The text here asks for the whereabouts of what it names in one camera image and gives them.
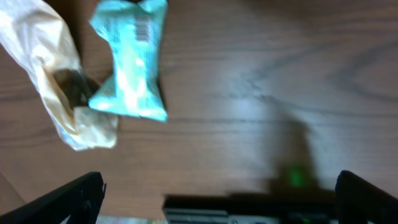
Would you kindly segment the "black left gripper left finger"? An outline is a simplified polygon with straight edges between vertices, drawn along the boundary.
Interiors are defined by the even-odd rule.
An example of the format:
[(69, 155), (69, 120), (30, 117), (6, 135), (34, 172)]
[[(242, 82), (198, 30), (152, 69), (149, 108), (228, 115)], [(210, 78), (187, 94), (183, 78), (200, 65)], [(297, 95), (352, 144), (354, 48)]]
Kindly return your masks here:
[(106, 184), (100, 172), (89, 172), (11, 212), (1, 224), (67, 223), (95, 224)]

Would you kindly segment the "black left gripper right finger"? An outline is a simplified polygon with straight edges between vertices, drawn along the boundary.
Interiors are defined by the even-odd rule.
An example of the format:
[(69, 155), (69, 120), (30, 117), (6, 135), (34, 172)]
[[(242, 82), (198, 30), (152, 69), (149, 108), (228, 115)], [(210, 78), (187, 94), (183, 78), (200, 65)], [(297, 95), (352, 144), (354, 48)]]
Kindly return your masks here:
[(339, 174), (335, 198), (339, 224), (397, 224), (397, 199), (350, 171)]

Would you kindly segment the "white paper pouch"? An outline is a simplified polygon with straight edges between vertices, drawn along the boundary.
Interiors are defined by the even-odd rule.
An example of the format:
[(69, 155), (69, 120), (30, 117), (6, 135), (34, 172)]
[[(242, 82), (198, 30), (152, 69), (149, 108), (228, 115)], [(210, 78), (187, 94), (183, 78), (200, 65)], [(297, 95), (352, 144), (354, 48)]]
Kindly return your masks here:
[(88, 107), (96, 83), (49, 4), (1, 1), (1, 45), (27, 72), (63, 142), (76, 151), (116, 145), (118, 117)]

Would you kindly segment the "light teal wrapper packet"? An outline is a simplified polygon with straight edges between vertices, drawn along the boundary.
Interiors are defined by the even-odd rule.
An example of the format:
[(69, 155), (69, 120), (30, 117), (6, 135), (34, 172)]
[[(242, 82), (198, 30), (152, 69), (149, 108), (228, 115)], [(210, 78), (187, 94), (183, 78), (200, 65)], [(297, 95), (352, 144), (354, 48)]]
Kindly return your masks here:
[(158, 87), (166, 0), (100, 1), (90, 19), (107, 41), (113, 74), (89, 99), (90, 108), (123, 116), (167, 120)]

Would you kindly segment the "black aluminium rail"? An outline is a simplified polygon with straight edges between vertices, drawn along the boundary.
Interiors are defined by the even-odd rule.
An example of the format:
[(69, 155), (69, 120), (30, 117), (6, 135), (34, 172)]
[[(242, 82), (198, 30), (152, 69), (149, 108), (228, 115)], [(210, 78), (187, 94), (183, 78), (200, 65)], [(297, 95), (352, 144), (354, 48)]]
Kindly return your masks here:
[(331, 202), (259, 194), (224, 197), (169, 195), (162, 211), (170, 224), (336, 223)]

